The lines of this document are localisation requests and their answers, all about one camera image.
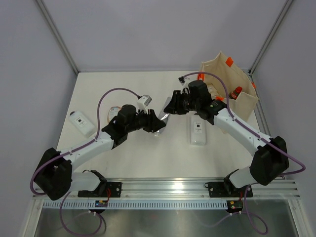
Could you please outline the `clear squeeze tube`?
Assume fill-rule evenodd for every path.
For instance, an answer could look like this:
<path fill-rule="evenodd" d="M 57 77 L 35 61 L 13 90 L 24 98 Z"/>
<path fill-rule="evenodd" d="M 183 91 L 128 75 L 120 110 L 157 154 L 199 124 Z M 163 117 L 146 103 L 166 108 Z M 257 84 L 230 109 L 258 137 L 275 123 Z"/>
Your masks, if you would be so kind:
<path fill-rule="evenodd" d="M 158 116 L 158 118 L 159 118 L 161 121 L 163 121 L 163 122 L 165 123 L 165 127 L 163 127 L 163 128 L 161 128 L 161 129 L 159 129 L 158 131 L 156 131 L 156 132 L 154 133 L 154 136 L 155 136 L 155 137 L 160 136 L 160 135 L 164 132 L 164 130 L 166 129 L 166 126 L 167 126 L 167 123 L 168 123 L 168 119 L 169 119 L 169 115 L 170 115 L 170 114 L 164 112 L 164 109 L 166 108 L 166 106 L 167 106 L 170 102 L 171 102 L 171 97 L 167 97 L 167 99 L 166 99 L 166 101 L 165 101 L 165 104 L 164 104 L 164 106 L 162 107 L 162 109 L 161 109 L 161 111 L 160 111 L 160 113 L 159 113 L 159 116 Z"/>

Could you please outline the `peach bottle pink cap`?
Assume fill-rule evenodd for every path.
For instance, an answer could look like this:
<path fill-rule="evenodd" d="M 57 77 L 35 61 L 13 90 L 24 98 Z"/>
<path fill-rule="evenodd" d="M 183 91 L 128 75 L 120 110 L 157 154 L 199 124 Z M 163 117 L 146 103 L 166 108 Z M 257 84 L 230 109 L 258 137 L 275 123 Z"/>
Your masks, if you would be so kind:
<path fill-rule="evenodd" d="M 120 106 L 112 106 L 108 111 L 107 122 L 109 123 L 115 116 L 117 116 L 120 110 Z"/>

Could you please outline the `green bottle red cap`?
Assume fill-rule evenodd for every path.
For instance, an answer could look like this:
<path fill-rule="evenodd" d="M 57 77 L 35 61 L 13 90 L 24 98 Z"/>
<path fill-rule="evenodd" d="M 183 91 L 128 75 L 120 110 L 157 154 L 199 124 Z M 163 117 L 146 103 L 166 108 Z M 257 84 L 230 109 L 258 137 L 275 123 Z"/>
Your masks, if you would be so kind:
<path fill-rule="evenodd" d="M 241 86 L 238 86 L 235 88 L 235 90 L 233 90 L 230 94 L 229 94 L 229 97 L 231 99 L 234 99 L 236 100 L 237 97 L 240 95 L 240 93 L 242 92 L 242 87 Z"/>

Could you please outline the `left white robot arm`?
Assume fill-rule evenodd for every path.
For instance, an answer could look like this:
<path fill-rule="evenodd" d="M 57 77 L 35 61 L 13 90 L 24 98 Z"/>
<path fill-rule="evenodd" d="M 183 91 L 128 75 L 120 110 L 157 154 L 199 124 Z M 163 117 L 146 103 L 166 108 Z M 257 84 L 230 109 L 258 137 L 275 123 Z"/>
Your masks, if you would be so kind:
<path fill-rule="evenodd" d="M 80 197 L 106 197 L 110 187 L 103 175 L 96 170 L 75 170 L 99 154 L 121 145 L 130 132 L 142 129 L 155 133 L 165 126 L 154 110 L 145 112 L 136 110 L 132 105 L 124 105 L 96 138 L 66 152 L 54 148 L 46 150 L 31 184 L 36 184 L 42 190 L 42 195 L 47 195 L 51 200 L 58 200 L 69 192 L 78 192 Z"/>

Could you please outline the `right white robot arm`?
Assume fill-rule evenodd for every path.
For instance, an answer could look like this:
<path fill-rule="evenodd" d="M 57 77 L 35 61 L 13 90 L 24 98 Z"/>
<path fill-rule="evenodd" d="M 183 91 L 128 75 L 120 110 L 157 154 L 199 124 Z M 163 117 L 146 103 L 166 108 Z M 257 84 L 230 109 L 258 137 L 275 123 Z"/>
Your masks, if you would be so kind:
<path fill-rule="evenodd" d="M 173 91 L 171 101 L 164 108 L 164 112 L 173 115 L 185 115 L 190 111 L 227 132 L 253 156 L 250 166 L 237 169 L 224 178 L 227 195 L 235 196 L 242 188 L 255 183 L 266 186 L 289 168 L 285 140 L 253 130 L 233 114 L 226 103 L 212 99 L 201 80 L 190 82 L 187 90 Z"/>

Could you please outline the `cream pump bottle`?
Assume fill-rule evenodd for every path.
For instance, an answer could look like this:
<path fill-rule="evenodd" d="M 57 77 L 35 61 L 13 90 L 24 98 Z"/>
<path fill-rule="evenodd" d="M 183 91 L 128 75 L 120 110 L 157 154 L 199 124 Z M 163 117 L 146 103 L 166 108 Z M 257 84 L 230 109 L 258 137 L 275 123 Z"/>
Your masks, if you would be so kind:
<path fill-rule="evenodd" d="M 211 94 L 212 99 L 215 99 L 217 96 L 219 96 L 218 91 L 212 84 L 209 84 L 207 86 L 207 89 L 208 89 L 208 92 Z"/>

